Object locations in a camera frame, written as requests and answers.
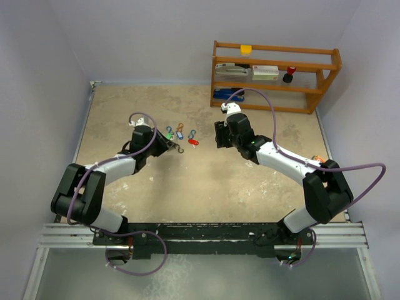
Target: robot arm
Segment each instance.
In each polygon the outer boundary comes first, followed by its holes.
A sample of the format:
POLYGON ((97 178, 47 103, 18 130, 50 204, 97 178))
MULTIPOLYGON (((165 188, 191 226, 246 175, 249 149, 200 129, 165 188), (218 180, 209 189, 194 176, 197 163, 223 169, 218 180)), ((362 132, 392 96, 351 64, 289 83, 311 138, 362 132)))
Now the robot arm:
POLYGON ((285 153, 307 164, 293 161, 279 153, 271 139, 254 134, 249 119, 237 104, 223 104, 221 110, 226 113, 226 118, 225 121, 215 123, 217 148, 234 146, 244 159, 273 168, 303 187, 305 207, 295 209, 280 221, 289 234, 298 233, 316 223, 328 223, 353 200, 342 172, 313 169, 313 166, 338 168, 335 161, 320 163, 280 147, 285 153))
MULTIPOLYGON (((141 118, 135 124, 131 141, 127 142, 122 151, 116 155, 117 160, 107 162, 90 173, 84 182, 84 190, 80 191, 72 208, 71 219, 87 225, 101 228, 112 233, 124 231, 128 220, 115 212, 103 207, 104 188, 108 184, 138 173, 145 165, 149 156, 160 156, 177 144, 167 140, 159 131, 155 141, 141 154, 126 157, 146 146, 154 134, 154 128, 149 127, 141 118)), ((51 211, 66 217, 75 189, 83 174, 94 165, 82 166, 70 164, 62 176, 61 182, 51 202, 51 211)))

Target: white wall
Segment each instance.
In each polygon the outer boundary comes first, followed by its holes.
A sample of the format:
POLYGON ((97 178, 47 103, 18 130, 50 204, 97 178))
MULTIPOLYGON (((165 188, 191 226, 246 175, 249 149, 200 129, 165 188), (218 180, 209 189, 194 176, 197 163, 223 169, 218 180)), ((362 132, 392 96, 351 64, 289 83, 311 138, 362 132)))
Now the white wall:
POLYGON ((89 82, 46 0, 0 1, 0 298, 21 299, 89 82))
POLYGON ((49 0, 90 80, 207 83, 213 41, 333 48, 360 0, 49 0))
MULTIPOLYGON (((400 2, 362 0, 337 47, 343 69, 319 112, 334 159, 343 166, 382 161, 383 180, 350 210, 366 228, 385 299, 399 299, 400 2)), ((346 174, 355 195, 377 170, 346 174)))

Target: wooden shelf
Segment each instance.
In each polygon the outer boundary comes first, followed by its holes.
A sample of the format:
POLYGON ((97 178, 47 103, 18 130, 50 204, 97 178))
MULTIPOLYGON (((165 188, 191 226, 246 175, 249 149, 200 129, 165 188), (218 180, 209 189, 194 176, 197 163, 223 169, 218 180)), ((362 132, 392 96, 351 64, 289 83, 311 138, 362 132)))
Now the wooden shelf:
MULTIPOLYGON (((261 51, 279 51, 289 53, 306 53, 315 55, 329 55, 331 57, 331 64, 320 64, 314 62, 296 62, 296 61, 275 61, 268 59, 253 59, 249 57, 226 57, 217 56, 217 48, 234 48, 240 49, 240 44, 230 42, 217 42, 214 41, 214 51, 212 57, 212 76, 211 76, 211 100, 210 106, 220 106, 221 103, 215 101, 213 98, 214 89, 216 87, 230 87, 230 88, 254 88, 254 89, 267 89, 273 91, 287 91, 305 93, 307 99, 307 108, 293 108, 293 107, 274 107, 276 111, 288 111, 292 113, 308 113, 314 112, 315 108, 325 95, 326 91, 334 81, 338 72, 342 68, 342 61, 338 49, 312 49, 312 48, 300 48, 300 47, 281 47, 281 46, 262 46, 252 45, 253 50, 261 51), (280 71, 277 81, 258 81, 252 80, 251 74, 248 76, 225 76, 215 73, 215 66, 219 63, 236 63, 236 64, 249 64, 253 65, 267 65, 277 66, 280 71), (288 67, 296 67, 296 72, 314 73, 315 75, 315 86, 312 87, 309 82, 299 82, 294 75, 293 82, 287 84, 282 81, 283 74, 286 73, 288 67), (329 76, 324 77, 323 70, 329 71, 329 76)), ((271 110, 267 106, 252 105, 241 103, 242 108, 249 109, 263 109, 271 110)))

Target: yellow cube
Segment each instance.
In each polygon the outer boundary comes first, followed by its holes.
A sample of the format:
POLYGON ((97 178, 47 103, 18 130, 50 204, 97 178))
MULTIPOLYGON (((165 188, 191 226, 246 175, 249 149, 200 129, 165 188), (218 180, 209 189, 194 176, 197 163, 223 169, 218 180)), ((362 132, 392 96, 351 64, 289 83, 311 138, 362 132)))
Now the yellow cube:
POLYGON ((241 56, 250 56, 250 54, 251 54, 251 45, 240 45, 241 56))

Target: beige table surface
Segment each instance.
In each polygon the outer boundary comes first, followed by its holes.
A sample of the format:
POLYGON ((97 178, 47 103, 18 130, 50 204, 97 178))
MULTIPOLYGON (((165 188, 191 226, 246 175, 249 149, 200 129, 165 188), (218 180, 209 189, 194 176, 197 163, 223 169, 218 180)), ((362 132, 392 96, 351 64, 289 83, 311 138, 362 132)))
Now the beige table surface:
MULTIPOLYGON (((104 205, 129 222, 276 222, 304 206, 294 181, 244 160, 234 149, 217 149, 214 122, 224 115, 209 107, 209 86, 98 86, 89 113, 79 164, 114 156, 130 140, 128 116, 149 113, 162 133, 184 123, 184 153, 150 157, 137 174, 106 187, 104 205), (188 143, 195 129, 199 146, 188 143)), ((256 134, 272 137, 269 111, 244 109, 256 134)), ((306 158, 327 158, 315 114, 277 112, 277 141, 306 158)), ((344 221, 341 214, 335 221, 344 221)))

